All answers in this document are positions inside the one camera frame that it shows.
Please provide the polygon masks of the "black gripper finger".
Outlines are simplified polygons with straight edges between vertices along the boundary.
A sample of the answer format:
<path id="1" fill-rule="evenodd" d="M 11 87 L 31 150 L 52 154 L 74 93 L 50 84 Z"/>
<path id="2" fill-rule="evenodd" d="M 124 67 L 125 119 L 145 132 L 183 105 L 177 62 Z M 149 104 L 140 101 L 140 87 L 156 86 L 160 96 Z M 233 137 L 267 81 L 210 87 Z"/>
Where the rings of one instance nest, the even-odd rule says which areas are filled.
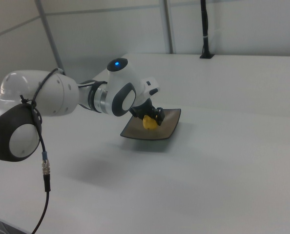
<path id="1" fill-rule="evenodd" d="M 130 108 L 130 112 L 131 112 L 133 117 L 137 117 L 141 120 L 143 120 L 143 118 L 145 116 L 145 112 L 142 109 Z"/>
<path id="2" fill-rule="evenodd" d="M 163 108 L 161 108 L 161 107 L 154 108 L 152 110 L 152 118 L 156 121 L 158 126 L 161 126 L 161 124 L 165 118 L 165 113 L 164 113 Z"/>

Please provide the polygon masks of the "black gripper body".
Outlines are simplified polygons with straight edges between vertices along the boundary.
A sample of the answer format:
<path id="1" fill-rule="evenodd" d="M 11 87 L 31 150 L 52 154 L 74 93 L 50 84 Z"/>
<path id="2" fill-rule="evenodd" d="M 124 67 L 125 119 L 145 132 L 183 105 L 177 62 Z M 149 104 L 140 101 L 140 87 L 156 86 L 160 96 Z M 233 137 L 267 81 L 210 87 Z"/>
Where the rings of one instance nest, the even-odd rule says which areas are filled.
<path id="1" fill-rule="evenodd" d="M 133 107 L 135 109 L 142 109 L 145 112 L 145 116 L 152 116 L 152 110 L 154 109 L 154 106 L 152 105 L 152 101 L 150 98 L 148 98 L 143 104 Z"/>

